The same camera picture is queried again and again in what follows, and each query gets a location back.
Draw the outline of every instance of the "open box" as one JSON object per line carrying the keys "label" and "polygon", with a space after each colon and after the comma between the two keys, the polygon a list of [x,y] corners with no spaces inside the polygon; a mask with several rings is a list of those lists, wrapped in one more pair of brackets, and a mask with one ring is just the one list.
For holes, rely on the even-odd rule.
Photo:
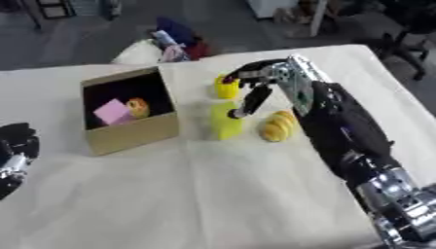
{"label": "open box", "polygon": [[[157,67],[82,82],[85,134],[94,154],[104,155],[177,136],[174,105]],[[123,103],[140,97],[150,107],[148,118],[105,125],[93,113],[117,98]]]}

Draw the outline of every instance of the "gray floor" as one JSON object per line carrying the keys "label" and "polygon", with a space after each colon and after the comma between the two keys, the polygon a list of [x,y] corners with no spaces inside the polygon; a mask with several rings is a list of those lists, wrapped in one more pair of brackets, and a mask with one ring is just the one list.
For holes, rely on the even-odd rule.
{"label": "gray floor", "polygon": [[[307,38],[308,29],[257,20],[245,0],[124,0],[123,15],[114,21],[99,17],[43,20],[44,31],[34,32],[23,14],[0,14],[0,70],[109,63],[134,41],[144,38],[157,16],[181,21],[203,36],[217,53],[236,53],[349,43],[352,38],[380,37],[400,27],[381,14],[340,19],[340,32]],[[411,37],[411,42],[421,37]],[[430,49],[436,48],[431,42]],[[426,61],[428,75],[420,82],[400,60],[386,67],[436,115],[436,52]]]}

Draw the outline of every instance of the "robotic arm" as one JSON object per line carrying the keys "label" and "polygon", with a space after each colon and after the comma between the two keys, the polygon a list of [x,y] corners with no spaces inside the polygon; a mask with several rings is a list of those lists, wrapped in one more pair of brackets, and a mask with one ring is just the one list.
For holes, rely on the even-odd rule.
{"label": "robotic arm", "polygon": [[249,84],[229,117],[253,114],[277,84],[293,104],[311,144],[345,181],[388,248],[436,248],[436,185],[418,188],[391,156],[389,141],[371,115],[339,84],[299,55],[242,66],[225,78]]}
{"label": "robotic arm", "polygon": [[22,184],[38,154],[39,139],[29,124],[0,127],[0,200]]}

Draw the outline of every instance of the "white tablecloth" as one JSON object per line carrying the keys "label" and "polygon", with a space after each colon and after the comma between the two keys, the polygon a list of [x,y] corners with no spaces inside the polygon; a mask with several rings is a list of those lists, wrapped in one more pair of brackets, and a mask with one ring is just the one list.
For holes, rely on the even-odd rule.
{"label": "white tablecloth", "polygon": [[299,131],[267,143],[256,125],[289,107],[275,91],[244,132],[210,139],[213,79],[257,59],[300,53],[345,86],[396,141],[420,185],[436,182],[436,123],[364,47],[219,55],[161,66],[181,134],[89,156],[80,81],[137,66],[89,65],[0,73],[1,124],[30,122],[41,157],[0,202],[3,249],[351,248],[378,241],[369,220]]}

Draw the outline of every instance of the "office chair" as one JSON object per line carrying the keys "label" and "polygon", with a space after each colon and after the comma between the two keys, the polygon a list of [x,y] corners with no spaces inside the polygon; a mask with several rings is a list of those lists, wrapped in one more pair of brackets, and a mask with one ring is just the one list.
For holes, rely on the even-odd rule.
{"label": "office chair", "polygon": [[381,60],[388,56],[398,56],[411,64],[417,73],[414,80],[419,81],[425,76],[423,61],[428,56],[424,47],[426,39],[416,45],[405,45],[408,34],[429,34],[436,31],[436,1],[435,0],[379,0],[384,6],[384,14],[400,24],[403,29],[393,37],[384,33],[381,39],[358,39],[355,42],[370,47]]}

